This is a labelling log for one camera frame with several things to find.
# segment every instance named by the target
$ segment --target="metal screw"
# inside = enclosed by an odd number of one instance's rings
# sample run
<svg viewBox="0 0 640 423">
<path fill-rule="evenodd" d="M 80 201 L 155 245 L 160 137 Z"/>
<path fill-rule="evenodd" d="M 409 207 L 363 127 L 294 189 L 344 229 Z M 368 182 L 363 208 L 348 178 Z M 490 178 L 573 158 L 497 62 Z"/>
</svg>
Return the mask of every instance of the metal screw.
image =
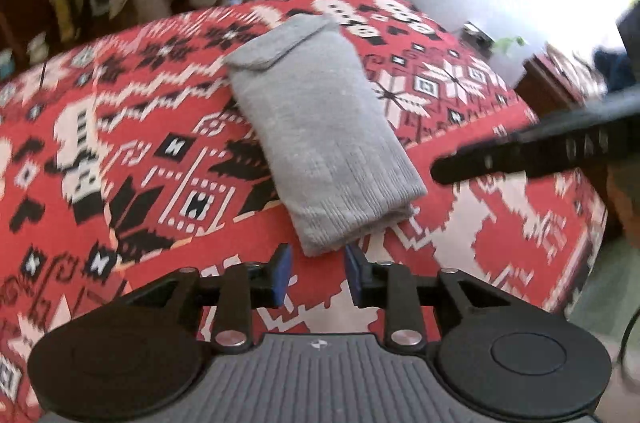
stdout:
<svg viewBox="0 0 640 423">
<path fill-rule="evenodd" d="M 410 347 L 422 341 L 422 335 L 413 329 L 399 329 L 391 335 L 391 339 L 398 345 Z"/>
<path fill-rule="evenodd" d="M 216 343 L 222 347 L 238 347 L 246 342 L 246 334 L 233 329 L 220 331 L 216 334 Z"/>
</svg>

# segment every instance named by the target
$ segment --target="floor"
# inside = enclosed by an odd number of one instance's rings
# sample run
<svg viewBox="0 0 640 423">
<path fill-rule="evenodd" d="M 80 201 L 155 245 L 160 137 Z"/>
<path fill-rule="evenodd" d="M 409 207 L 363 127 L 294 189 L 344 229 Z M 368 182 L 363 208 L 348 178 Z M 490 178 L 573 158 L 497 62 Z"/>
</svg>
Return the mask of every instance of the floor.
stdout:
<svg viewBox="0 0 640 423">
<path fill-rule="evenodd" d="M 640 307 L 639 278 L 640 249 L 624 238 L 605 244 L 570 320 L 619 342 L 629 319 Z M 630 345 L 640 349 L 640 323 L 632 333 Z"/>
</svg>

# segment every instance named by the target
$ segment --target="green plant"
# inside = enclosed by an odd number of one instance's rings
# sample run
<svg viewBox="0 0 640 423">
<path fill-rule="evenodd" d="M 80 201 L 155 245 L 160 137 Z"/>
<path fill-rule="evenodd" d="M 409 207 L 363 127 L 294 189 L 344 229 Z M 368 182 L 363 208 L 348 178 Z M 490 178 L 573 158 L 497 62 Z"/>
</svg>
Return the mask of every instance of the green plant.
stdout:
<svg viewBox="0 0 640 423">
<path fill-rule="evenodd" d="M 498 38 L 491 47 L 492 53 L 508 54 L 512 45 L 518 44 L 520 47 L 527 45 L 522 37 L 505 37 Z"/>
</svg>

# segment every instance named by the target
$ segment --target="blue cloth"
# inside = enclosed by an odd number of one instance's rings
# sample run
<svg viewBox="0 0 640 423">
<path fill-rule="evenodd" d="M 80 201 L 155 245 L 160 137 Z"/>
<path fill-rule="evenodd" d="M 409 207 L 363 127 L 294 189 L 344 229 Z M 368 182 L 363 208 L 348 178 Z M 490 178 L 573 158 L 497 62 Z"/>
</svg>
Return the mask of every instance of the blue cloth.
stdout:
<svg viewBox="0 0 640 423">
<path fill-rule="evenodd" d="M 9 58 L 9 60 L 6 63 L 0 64 L 0 80 L 9 78 L 9 76 L 11 76 L 14 73 L 14 71 L 15 71 L 14 59 Z"/>
<path fill-rule="evenodd" d="M 626 53 L 597 50 L 593 53 L 593 64 L 604 76 L 609 92 L 623 90 L 637 83 L 631 59 Z"/>
</svg>

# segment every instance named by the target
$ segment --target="round black disc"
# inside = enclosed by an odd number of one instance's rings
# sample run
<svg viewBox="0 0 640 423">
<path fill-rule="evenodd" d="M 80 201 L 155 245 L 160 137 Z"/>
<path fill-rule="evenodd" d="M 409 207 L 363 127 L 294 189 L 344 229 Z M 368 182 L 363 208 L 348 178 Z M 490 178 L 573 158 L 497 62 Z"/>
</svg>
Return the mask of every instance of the round black disc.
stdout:
<svg viewBox="0 0 640 423">
<path fill-rule="evenodd" d="M 179 327 L 154 333 L 69 324 L 36 345 L 29 377 L 41 405 L 60 415 L 81 421 L 132 419 L 180 396 L 202 361 L 193 336 Z"/>
<path fill-rule="evenodd" d="M 593 408 L 611 373 L 595 337 L 561 317 L 521 308 L 465 319 L 442 340 L 436 366 L 462 398 L 519 419 Z"/>
</svg>

